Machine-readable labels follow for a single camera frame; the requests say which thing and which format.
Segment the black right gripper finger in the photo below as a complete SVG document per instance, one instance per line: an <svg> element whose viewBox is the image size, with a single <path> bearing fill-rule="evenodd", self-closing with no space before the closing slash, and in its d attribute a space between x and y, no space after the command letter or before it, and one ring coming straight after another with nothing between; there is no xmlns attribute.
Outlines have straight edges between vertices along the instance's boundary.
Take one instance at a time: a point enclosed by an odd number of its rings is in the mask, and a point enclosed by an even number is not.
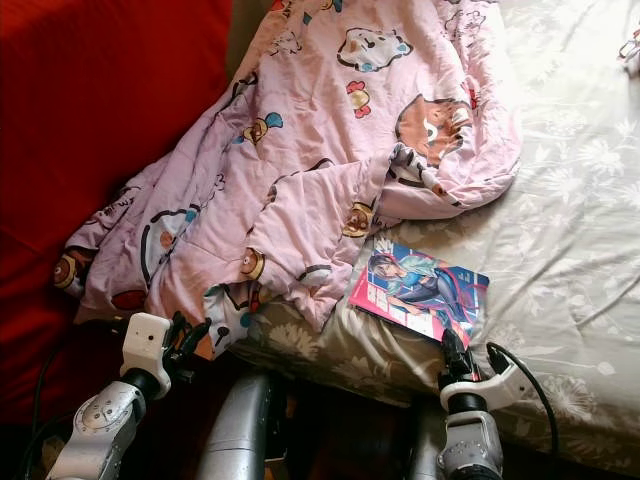
<svg viewBox="0 0 640 480"><path fill-rule="evenodd" d="M440 344L445 372L471 372L470 352L456 330L444 330Z"/></svg>

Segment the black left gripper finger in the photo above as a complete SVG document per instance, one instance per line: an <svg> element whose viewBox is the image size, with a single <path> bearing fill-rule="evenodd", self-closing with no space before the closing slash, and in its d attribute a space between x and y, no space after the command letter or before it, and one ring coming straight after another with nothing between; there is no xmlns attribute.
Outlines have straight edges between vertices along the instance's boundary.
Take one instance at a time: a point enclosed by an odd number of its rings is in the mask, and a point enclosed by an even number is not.
<svg viewBox="0 0 640 480"><path fill-rule="evenodd" d="M175 337L175 358L187 358L196 352L198 344L209 334L210 319L191 321L184 315L175 315L177 337Z"/></svg>

